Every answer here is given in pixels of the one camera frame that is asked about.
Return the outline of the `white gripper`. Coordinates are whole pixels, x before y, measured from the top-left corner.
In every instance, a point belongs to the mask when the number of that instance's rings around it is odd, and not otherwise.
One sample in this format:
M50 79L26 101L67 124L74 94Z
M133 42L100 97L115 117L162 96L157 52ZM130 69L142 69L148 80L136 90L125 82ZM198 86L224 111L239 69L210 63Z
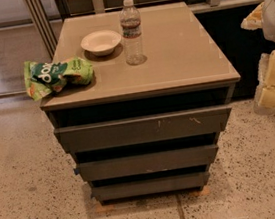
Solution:
M262 28L262 7L264 3L260 3L255 9L247 15L241 22L244 30L261 29ZM270 54L264 53L260 55L258 67L259 85L256 89L257 105L263 108L275 109L275 50Z

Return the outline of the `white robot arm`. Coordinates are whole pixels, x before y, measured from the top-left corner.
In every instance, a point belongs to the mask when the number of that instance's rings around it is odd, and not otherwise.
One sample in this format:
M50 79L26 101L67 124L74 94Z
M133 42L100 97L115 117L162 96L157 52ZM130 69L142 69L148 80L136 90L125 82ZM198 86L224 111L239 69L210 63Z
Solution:
M245 30L261 29L264 38L275 42L275 0L264 0L240 25ZM257 113L275 110L275 49L270 54L262 54L259 60L259 84L255 91L254 109Z

